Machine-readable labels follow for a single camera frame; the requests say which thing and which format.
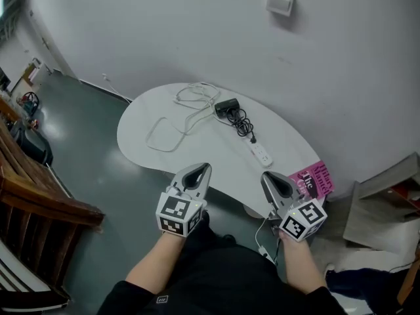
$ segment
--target table top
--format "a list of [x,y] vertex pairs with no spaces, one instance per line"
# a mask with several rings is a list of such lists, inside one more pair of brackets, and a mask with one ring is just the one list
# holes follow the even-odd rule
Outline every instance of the table top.
[[[185,118],[195,112],[173,102],[176,93],[185,86],[187,83],[163,85],[137,97],[119,121],[119,149],[137,165],[174,174],[195,163],[208,162],[213,169],[210,187],[267,217],[272,207],[260,183],[262,173],[271,170],[288,176],[318,162],[320,158],[279,115],[246,96],[224,89],[220,89],[217,102],[238,99],[254,125],[255,137],[273,159],[269,169],[263,168],[253,156],[245,143],[246,138],[238,136],[235,128],[223,125],[214,117],[201,120],[174,152],[159,152],[147,147],[146,135],[159,118],[167,117],[182,130]],[[210,109],[203,111],[192,122],[209,113]],[[170,150],[179,138],[180,133],[164,120],[156,127],[149,143]]]

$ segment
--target white shoe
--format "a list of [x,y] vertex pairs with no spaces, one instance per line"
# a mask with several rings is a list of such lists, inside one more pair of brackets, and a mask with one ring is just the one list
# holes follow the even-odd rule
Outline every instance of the white shoe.
[[324,277],[326,278],[328,273],[331,271],[335,271],[335,265],[332,263],[327,264],[325,270],[324,270]]

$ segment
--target white cube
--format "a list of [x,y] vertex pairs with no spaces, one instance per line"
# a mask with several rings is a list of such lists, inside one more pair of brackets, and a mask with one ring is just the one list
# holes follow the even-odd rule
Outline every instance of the white cube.
[[316,198],[290,209],[280,225],[280,228],[297,242],[315,233],[327,219]]
[[162,231],[186,237],[201,220],[203,205],[202,201],[163,192],[156,209],[157,225]]

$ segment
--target gray floor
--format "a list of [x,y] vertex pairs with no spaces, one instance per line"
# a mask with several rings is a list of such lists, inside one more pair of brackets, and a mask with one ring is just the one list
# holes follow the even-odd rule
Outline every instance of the gray floor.
[[[83,235],[64,284],[73,299],[66,313],[96,314],[112,286],[158,239],[155,210],[169,179],[131,163],[119,151],[117,126],[127,103],[59,73],[47,78],[39,97],[39,130],[51,144],[54,170],[76,199],[106,214],[103,233]],[[211,228],[257,250],[254,235],[261,221],[216,190],[208,192],[207,200]],[[267,225],[259,241],[275,252]],[[282,257],[279,273],[284,274]]]

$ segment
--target pink paper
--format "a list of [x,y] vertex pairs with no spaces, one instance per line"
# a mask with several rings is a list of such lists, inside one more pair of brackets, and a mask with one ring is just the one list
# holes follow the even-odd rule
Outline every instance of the pink paper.
[[334,191],[333,181],[322,161],[290,175],[289,178],[296,182],[302,194],[311,198],[320,199]]

